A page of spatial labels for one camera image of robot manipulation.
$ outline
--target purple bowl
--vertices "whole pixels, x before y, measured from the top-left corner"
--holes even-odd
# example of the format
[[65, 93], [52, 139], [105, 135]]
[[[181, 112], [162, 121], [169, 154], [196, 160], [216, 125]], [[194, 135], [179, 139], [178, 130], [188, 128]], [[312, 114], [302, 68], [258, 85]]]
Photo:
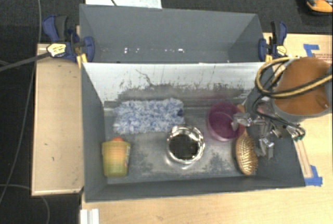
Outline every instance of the purple bowl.
[[207, 117], [207, 129], [211, 136], [219, 141], [229, 141], [243, 134], [244, 126], [239, 125], [236, 131], [231, 126], [233, 115], [240, 112], [232, 103], [221, 102], [213, 105]]

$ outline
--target blue fluffy cloth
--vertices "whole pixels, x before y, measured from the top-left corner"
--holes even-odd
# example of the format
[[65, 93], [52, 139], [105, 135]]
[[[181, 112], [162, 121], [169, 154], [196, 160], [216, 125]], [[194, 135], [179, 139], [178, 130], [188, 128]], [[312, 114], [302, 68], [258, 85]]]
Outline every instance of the blue fluffy cloth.
[[184, 123], [183, 108], [183, 102], [174, 98], [123, 102], [115, 108], [117, 116], [113, 130], [119, 134], [167, 132]]

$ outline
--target hair brush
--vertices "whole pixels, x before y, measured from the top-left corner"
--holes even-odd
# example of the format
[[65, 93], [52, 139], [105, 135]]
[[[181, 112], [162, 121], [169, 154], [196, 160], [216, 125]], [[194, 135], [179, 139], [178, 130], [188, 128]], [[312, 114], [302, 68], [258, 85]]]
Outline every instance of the hair brush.
[[[237, 107], [245, 112], [243, 105]], [[240, 171], [245, 175], [251, 175], [258, 166], [258, 158], [254, 152], [254, 140], [246, 130], [236, 141], [236, 159]]]

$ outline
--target yellow cup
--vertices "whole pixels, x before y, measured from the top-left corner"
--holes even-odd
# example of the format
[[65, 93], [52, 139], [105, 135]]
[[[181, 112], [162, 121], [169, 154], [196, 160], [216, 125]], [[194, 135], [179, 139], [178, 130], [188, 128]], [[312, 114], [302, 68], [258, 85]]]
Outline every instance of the yellow cup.
[[131, 145], [121, 138], [102, 143], [104, 175], [108, 178], [120, 178], [127, 175]]

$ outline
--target blue clamp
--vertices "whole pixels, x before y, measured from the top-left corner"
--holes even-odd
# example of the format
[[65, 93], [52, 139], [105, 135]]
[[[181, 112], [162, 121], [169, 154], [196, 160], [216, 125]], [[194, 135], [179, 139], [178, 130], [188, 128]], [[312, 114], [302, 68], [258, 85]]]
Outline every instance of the blue clamp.
[[318, 186], [321, 187], [323, 184], [323, 177], [319, 177], [317, 173], [317, 169], [315, 166], [310, 165], [313, 177], [312, 178], [305, 178], [305, 185], [306, 186]]
[[282, 21], [279, 24], [272, 21], [271, 27], [273, 37], [270, 37], [270, 43], [267, 44], [265, 39], [259, 40], [258, 54], [260, 61], [265, 61], [267, 55], [271, 56], [272, 59], [286, 56], [287, 51], [283, 43], [287, 37], [287, 26]]
[[[43, 31], [52, 42], [50, 45], [52, 46], [52, 53], [48, 50], [50, 55], [55, 58], [64, 58], [76, 62], [77, 55], [85, 53], [87, 61], [92, 62], [95, 55], [93, 38], [85, 37], [83, 42], [81, 42], [75, 31], [67, 30], [67, 20], [67, 16], [51, 15], [42, 22]], [[56, 43], [61, 43], [62, 47], [59, 45], [54, 46]]]

